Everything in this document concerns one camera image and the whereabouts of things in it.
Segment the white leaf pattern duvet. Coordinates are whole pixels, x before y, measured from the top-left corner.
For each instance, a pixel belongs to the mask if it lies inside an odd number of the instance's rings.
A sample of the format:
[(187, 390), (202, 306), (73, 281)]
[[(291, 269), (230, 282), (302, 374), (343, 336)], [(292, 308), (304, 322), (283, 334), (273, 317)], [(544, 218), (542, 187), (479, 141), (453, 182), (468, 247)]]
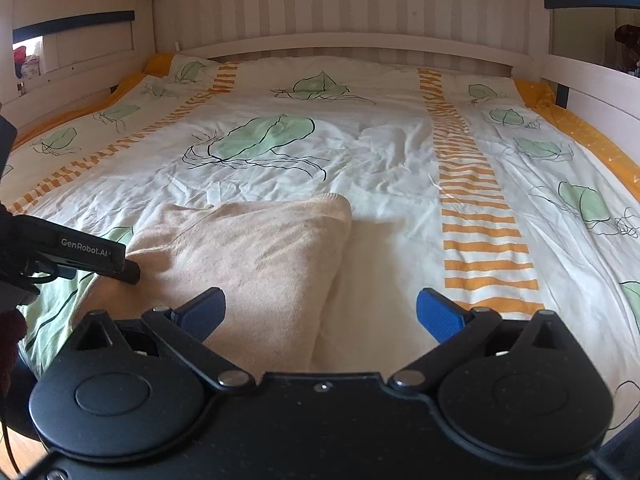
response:
[[(352, 227), (307, 372), (393, 373), (434, 348), (431, 287), (509, 320), (557, 313), (639, 415), (639, 196), (514, 80), (347, 58), (178, 55), (106, 110), (14, 150), (1, 200), (126, 246), (160, 205), (346, 198)], [(36, 375), (77, 323), (81, 272), (24, 309)]]

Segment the white wooden bed frame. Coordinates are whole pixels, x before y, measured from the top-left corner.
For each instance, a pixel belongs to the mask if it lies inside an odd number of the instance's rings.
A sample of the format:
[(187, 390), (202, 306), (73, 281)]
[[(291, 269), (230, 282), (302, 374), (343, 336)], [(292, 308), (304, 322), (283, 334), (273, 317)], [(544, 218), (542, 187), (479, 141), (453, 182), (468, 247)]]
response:
[(603, 0), (1, 0), (1, 49), (47, 37), (39, 75), (1, 64), (1, 108), (21, 131), (98, 110), (152, 55), (203, 58), (339, 50), (390, 62), (421, 54), (509, 67), (630, 118), (639, 81), (551, 50), (551, 13)]

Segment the beige knit sweater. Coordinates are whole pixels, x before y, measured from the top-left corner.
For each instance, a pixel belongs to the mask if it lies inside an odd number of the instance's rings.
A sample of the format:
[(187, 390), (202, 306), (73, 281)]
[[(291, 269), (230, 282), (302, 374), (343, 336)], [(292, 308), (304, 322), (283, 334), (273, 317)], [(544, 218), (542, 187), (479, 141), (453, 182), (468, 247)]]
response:
[(207, 331), (207, 348), (254, 377), (306, 372), (351, 227), (350, 203), (338, 194), (206, 208), (160, 205), (127, 246), (139, 283), (95, 278), (73, 321), (99, 309), (115, 320), (140, 318), (218, 287), (226, 315)]

